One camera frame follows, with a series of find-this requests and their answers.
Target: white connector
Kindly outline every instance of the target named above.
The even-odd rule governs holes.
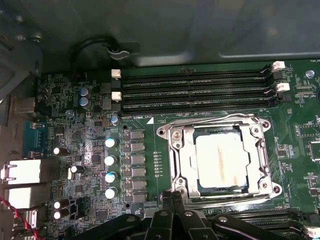
[[[121,70],[120,69],[111,69],[111,77],[118,80],[121,78]]]
[[[113,91],[113,92],[111,93],[111,99],[112,99],[113,101],[116,101],[116,102],[121,101],[121,100],[122,100],[122,94],[121,94],[121,92],[120,92],[120,91]]]
[[[320,238],[320,227],[317,226],[304,226],[303,232],[312,239]]]
[[[284,61],[275,61],[272,64],[272,72],[277,72],[281,71],[286,68],[285,62]]]
[[[275,86],[275,91],[276,92],[287,92],[290,90],[290,85],[288,82],[282,82],[282,83],[278,83]]]

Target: black ram slot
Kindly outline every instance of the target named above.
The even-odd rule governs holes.
[[[241,87],[266,87],[269,84],[262,79],[218,79],[206,81],[173,81],[137,85],[123,85],[123,94],[139,94],[139,93],[158,93],[175,89],[176,91],[201,90],[206,88],[241,88]]]
[[[182,112],[206,112],[206,111],[221,111],[232,109],[256,109],[268,108],[274,106],[275,103],[270,100],[255,100],[245,102],[221,102],[221,103],[207,103],[195,105],[166,105],[166,106],[149,106],[149,107],[132,107],[122,106],[122,115],[145,115],[145,114],[169,114]]]
[[[304,215],[294,209],[260,209],[260,210],[245,210],[245,211],[231,211],[228,212],[229,215],[238,218],[238,219],[251,219],[251,218],[281,218],[281,217],[290,217],[295,220],[303,220]],[[206,217],[212,219],[216,214],[210,214]]]
[[[190,75],[187,74],[161,74],[161,75],[146,75],[146,76],[130,76],[125,78],[127,84],[141,84],[150,81],[181,81],[187,79],[200,79],[200,78],[265,78],[261,69],[255,70],[239,70],[239,71],[212,71],[212,72],[193,72]]]
[[[161,104],[163,102],[183,102],[183,101],[210,101],[229,98],[267,98],[274,94],[270,91],[268,94],[265,90],[242,90],[242,91],[220,91],[220,92],[182,92],[179,94],[162,94],[162,95],[140,95],[140,96],[123,96],[123,103],[126,105],[136,104]]]

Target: motherboard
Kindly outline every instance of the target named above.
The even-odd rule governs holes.
[[[167,190],[206,216],[318,214],[319,86],[313,59],[43,75],[51,114],[26,123],[23,154],[59,161],[47,239],[143,218]],[[81,211],[59,210],[66,199]]]

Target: green circuit board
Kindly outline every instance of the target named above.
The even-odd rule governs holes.
[[[169,75],[181,70],[192,69],[196,73],[212,71],[236,71],[261,69],[270,62],[206,64],[192,66],[164,66],[124,69],[122,76]],[[184,112],[169,114],[148,114],[126,116],[117,125],[110,123],[111,74],[109,70],[86,72],[78,82],[70,82],[67,74],[49,74],[41,79],[40,86],[47,90],[46,104],[52,107],[52,118],[46,121],[48,158],[60,159],[60,179],[52,183],[52,202],[61,198],[86,197],[86,215],[79,220],[68,218],[54,220],[49,211],[48,236],[55,237],[57,230],[72,226],[81,233],[105,221],[125,213],[143,216],[152,209],[161,207],[160,194],[170,188],[170,163],[168,143],[156,134],[158,127],[177,119],[220,117],[232,113],[252,113],[271,122],[271,130],[265,133],[270,171],[274,182],[279,183],[283,193],[260,205],[240,205],[225,208],[208,208],[205,213],[225,210],[297,208],[303,212],[317,213],[320,207],[320,104],[317,90],[320,86],[320,61],[288,60],[282,71],[282,82],[290,85],[291,101],[274,107],[259,109],[234,109],[206,112]],[[313,78],[306,77],[306,71],[313,70]],[[79,106],[79,89],[86,87],[90,92],[90,107]],[[74,116],[66,117],[66,111],[73,110]],[[114,155],[125,158],[126,136],[142,131],[143,137],[131,139],[137,144],[136,155],[144,155],[145,162],[135,167],[145,169],[145,190],[138,191],[145,201],[128,203],[122,192],[125,168],[119,160],[107,167],[104,158]],[[116,147],[105,148],[105,140],[113,138]],[[53,148],[69,149],[68,156],[54,156]],[[70,165],[85,166],[84,174],[67,179]],[[107,172],[116,172],[120,180],[106,183]],[[106,199],[105,191],[113,186],[119,190],[118,197]]]

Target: memory module slot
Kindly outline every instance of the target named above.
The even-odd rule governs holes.
[[[128,84],[141,84],[146,82],[158,82],[158,81],[180,81],[182,80],[194,80],[194,79],[210,79],[210,78],[263,78],[265,79],[270,72],[265,69],[254,70],[238,70],[238,71],[211,71],[211,72],[192,72],[191,74],[159,74],[159,75],[145,75],[145,76],[130,76],[126,78]]]
[[[203,89],[202,91],[183,91],[183,92],[161,92],[124,95],[123,103],[126,105],[136,104],[161,104],[163,102],[176,101],[210,101],[229,98],[267,98],[274,94],[269,91],[265,93],[265,88],[259,89]]]
[[[241,219],[269,219],[269,218],[289,218],[293,220],[304,220],[305,216],[294,208],[287,209],[260,209],[260,210],[245,210],[245,211],[231,211],[229,215]],[[213,219],[216,214],[208,214],[207,219]]]
[[[149,104],[149,105],[123,105],[121,113],[127,115],[141,115],[141,114],[168,114],[181,112],[206,112],[206,111],[223,111],[239,108],[268,108],[274,106],[276,99],[266,100],[247,100],[247,101],[233,101],[233,102],[209,102],[209,103],[194,103],[187,102],[181,104]]]
[[[124,84],[121,89],[123,94],[157,93],[168,90],[188,91],[200,90],[203,88],[243,88],[243,87],[266,87],[270,84],[264,79],[202,79],[202,80],[181,80],[148,82],[144,84]]]

